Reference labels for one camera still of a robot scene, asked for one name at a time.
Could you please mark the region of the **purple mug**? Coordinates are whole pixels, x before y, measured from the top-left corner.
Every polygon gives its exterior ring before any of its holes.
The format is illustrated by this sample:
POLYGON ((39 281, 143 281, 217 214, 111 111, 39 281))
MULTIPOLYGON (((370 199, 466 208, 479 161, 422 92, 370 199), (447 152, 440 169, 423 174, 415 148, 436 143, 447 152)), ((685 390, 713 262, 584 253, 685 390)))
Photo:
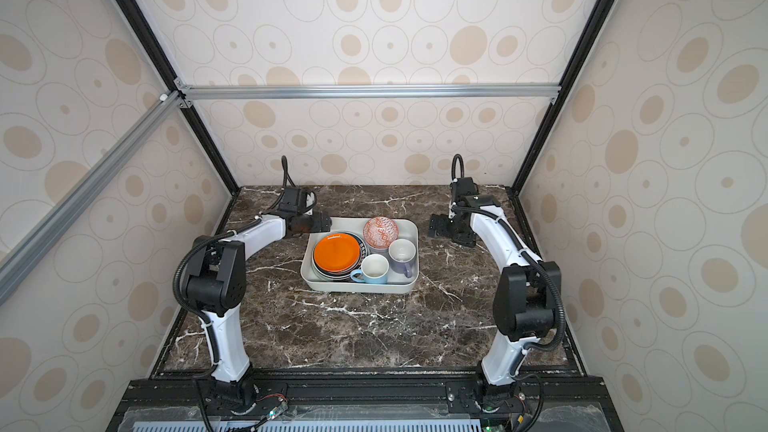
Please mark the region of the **purple mug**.
POLYGON ((411 279, 416 272, 417 248, 407 239, 397 239, 388 249, 390 268, 393 272, 411 279))

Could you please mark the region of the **orange bowl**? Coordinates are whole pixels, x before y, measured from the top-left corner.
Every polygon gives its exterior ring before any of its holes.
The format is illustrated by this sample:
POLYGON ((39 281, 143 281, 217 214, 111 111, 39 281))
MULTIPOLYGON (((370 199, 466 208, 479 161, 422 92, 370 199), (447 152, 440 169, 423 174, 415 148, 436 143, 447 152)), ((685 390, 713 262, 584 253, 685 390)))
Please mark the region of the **orange bowl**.
POLYGON ((360 242, 349 233, 333 233, 316 244, 312 251, 315 267, 330 276, 351 272, 363 258, 360 242))

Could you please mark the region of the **purple bowl patterned inside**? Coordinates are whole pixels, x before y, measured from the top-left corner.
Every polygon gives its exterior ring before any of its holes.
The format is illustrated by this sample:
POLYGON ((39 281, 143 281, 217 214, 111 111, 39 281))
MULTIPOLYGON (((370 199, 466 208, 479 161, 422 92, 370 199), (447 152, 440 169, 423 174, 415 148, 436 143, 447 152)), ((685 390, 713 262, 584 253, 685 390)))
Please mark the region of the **purple bowl patterned inside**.
POLYGON ((378 216, 369 219, 362 229, 367 246, 376 251, 388 250, 399 238, 399 228, 393 219, 378 216))

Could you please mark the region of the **mint green flower plate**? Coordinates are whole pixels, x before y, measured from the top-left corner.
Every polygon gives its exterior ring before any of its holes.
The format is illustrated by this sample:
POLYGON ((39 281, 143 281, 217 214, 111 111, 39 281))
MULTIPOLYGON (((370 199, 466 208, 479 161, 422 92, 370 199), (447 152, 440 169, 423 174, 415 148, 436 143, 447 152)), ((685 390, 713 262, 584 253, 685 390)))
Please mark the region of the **mint green flower plate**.
POLYGON ((310 263, 315 273, 326 281, 350 281, 367 257, 364 241, 349 232, 335 232, 321 238, 310 252, 310 263))

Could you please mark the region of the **light blue mug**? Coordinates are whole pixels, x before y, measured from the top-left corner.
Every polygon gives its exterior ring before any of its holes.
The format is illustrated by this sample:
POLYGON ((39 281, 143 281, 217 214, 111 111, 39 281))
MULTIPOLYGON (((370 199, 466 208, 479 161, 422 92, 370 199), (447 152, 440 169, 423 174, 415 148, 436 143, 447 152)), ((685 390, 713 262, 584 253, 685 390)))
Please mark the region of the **light blue mug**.
POLYGON ((385 256, 373 254, 363 259, 360 267, 350 273, 350 279, 356 283, 386 284, 389 268, 385 256))

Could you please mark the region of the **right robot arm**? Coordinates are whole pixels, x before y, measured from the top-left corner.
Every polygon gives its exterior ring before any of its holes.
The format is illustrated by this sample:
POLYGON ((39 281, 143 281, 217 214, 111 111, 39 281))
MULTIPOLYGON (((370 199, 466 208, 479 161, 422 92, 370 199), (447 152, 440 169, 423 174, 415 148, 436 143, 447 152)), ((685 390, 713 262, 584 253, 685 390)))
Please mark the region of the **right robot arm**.
POLYGON ((431 216, 428 235, 464 247, 481 240, 498 266, 492 303, 497 333, 480 370, 485 384, 510 385, 530 351, 552 352, 563 341, 561 271, 523 242, 500 203, 482 195, 472 178, 454 177, 450 188, 449 212, 431 216))

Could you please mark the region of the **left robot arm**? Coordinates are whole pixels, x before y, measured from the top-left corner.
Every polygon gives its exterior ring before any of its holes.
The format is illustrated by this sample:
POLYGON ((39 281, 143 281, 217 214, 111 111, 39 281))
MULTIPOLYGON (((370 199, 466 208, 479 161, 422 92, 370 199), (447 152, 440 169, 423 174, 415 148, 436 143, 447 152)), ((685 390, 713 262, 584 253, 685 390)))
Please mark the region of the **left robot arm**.
POLYGON ((214 236, 200 236, 180 261, 172 290, 177 303, 196 315, 206 333, 213 379, 238 383, 246 375, 246 354, 240 324, 245 296, 246 262, 286 237, 328 232, 332 221, 313 211, 314 191, 285 186, 276 202, 248 224, 214 236))

